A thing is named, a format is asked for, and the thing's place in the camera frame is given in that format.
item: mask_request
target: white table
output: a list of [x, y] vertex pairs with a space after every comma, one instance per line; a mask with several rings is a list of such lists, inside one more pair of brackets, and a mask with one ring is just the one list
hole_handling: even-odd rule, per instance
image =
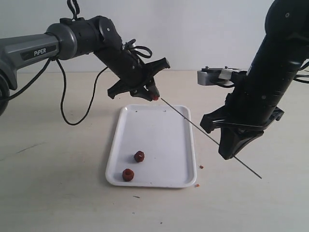
[[[88, 106], [96, 73], [69, 73], [65, 111], [76, 121]], [[21, 87], [33, 74], [20, 74]], [[293, 83], [280, 107], [286, 112], [238, 157], [224, 161], [218, 147], [194, 129], [199, 188], [114, 187], [105, 180], [121, 107], [147, 104], [107, 89], [117, 78], [107, 72], [88, 118], [64, 123], [59, 111], [62, 76], [44, 74], [10, 102], [0, 117], [0, 231], [2, 232], [306, 232], [309, 229], [309, 89]], [[197, 85], [196, 72], [162, 72], [163, 98], [203, 114], [222, 106], [226, 89]], [[162, 101], [150, 104], [164, 104]], [[216, 140], [220, 130], [211, 134]]]

